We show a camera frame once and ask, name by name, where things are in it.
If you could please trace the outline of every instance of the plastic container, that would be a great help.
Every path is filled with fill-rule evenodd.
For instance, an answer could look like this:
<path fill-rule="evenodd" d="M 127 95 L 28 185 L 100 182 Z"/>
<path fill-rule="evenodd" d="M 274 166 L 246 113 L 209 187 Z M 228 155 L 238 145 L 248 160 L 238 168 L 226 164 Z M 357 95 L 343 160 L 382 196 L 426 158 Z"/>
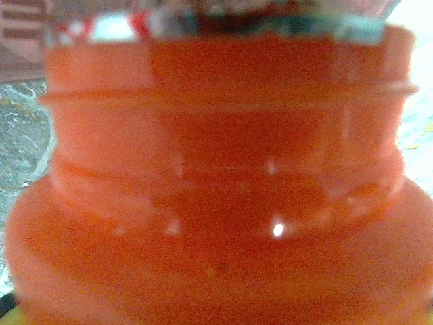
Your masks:
<path fill-rule="evenodd" d="M 433 206 L 395 141 L 412 44 L 52 49 L 58 147 L 7 222 L 30 323 L 424 325 Z"/>

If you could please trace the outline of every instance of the bottle neck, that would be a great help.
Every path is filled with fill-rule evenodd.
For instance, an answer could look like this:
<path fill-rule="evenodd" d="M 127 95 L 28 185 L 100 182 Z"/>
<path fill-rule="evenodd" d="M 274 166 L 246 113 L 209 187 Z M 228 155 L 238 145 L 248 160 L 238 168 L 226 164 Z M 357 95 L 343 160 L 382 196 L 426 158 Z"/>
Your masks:
<path fill-rule="evenodd" d="M 98 129 L 113 114 L 93 107 L 68 123 L 76 132 L 80 120 L 85 137 L 59 137 L 50 178 L 75 212 L 155 234 L 213 237 L 218 225 L 221 237 L 272 237 L 282 224 L 295 236 L 376 220 L 403 180 L 395 132 L 361 114 L 370 119 L 377 106 L 201 115 L 132 107 L 120 132 Z M 399 109 L 387 111 L 397 125 Z"/>
<path fill-rule="evenodd" d="M 148 234 L 279 237 L 377 219 L 403 178 L 412 44 L 388 28 L 378 47 L 233 37 L 53 50 L 54 193 Z M 121 53 L 134 60 L 113 78 L 89 59 Z"/>

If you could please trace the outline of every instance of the orange plastic bottle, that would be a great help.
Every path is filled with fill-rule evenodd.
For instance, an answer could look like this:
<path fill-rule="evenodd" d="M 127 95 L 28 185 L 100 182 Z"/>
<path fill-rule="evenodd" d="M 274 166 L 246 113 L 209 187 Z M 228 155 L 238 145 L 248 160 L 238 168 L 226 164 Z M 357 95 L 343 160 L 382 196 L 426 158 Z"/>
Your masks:
<path fill-rule="evenodd" d="M 30 323 L 424 325 L 433 206 L 395 141 L 412 44 L 51 50 L 58 147 L 7 224 Z"/>

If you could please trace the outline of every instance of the speckled surface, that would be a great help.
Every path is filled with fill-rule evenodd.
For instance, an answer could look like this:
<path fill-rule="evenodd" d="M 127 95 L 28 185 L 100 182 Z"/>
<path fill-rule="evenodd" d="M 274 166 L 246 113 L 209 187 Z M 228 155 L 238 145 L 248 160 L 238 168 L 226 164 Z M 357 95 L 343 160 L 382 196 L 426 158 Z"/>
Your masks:
<path fill-rule="evenodd" d="M 433 23 L 417 19 L 421 0 L 403 0 L 390 21 L 404 24 L 417 35 L 413 54 L 413 82 L 420 91 L 405 106 L 398 144 L 406 162 L 406 174 L 433 195 Z M 44 82 L 0 86 L 0 239 L 13 201 L 23 188 L 47 172 L 55 146 L 49 113 L 36 103 L 45 92 Z M 12 288 L 0 245 L 0 295 Z"/>
<path fill-rule="evenodd" d="M 55 145 L 48 111 L 37 104 L 42 81 L 0 85 L 0 239 L 7 212 L 20 192 L 47 172 Z M 12 287 L 0 246 L 0 295 Z"/>

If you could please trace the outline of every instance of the orange plastic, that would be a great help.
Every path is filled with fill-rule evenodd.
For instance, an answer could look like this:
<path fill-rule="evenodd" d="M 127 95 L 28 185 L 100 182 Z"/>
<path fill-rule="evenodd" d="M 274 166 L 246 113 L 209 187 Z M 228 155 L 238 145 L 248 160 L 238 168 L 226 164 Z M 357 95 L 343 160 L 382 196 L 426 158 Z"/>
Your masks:
<path fill-rule="evenodd" d="M 425 324 L 433 206 L 395 142 L 412 44 L 51 50 L 58 147 L 7 223 L 31 324 Z"/>

